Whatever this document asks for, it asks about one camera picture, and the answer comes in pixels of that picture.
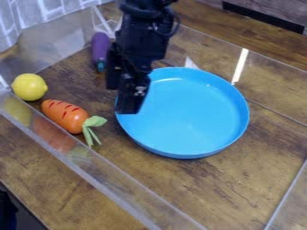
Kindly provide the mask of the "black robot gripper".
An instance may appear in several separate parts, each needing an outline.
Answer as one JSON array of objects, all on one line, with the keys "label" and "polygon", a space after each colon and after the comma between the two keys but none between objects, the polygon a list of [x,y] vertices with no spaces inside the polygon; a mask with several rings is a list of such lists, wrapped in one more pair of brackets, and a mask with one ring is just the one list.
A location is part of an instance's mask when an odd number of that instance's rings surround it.
[{"label": "black robot gripper", "polygon": [[147,97],[151,80],[148,75],[123,74],[122,76],[122,57],[136,72],[151,72],[151,64],[164,59],[170,38],[176,33],[174,25],[176,14],[168,6],[142,9],[136,5],[122,5],[120,10],[124,15],[115,38],[122,56],[115,49],[108,51],[106,87],[108,90],[119,88],[116,112],[138,114]]}]

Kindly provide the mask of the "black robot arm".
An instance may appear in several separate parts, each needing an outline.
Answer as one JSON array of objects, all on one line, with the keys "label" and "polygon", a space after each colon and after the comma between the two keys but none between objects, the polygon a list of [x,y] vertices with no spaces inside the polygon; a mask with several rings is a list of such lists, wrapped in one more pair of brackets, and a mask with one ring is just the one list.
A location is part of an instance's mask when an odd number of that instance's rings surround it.
[{"label": "black robot arm", "polygon": [[180,18],[178,0],[116,0],[123,11],[120,29],[107,53],[106,88],[118,91],[115,110],[138,114],[150,88],[152,63],[164,59]]}]

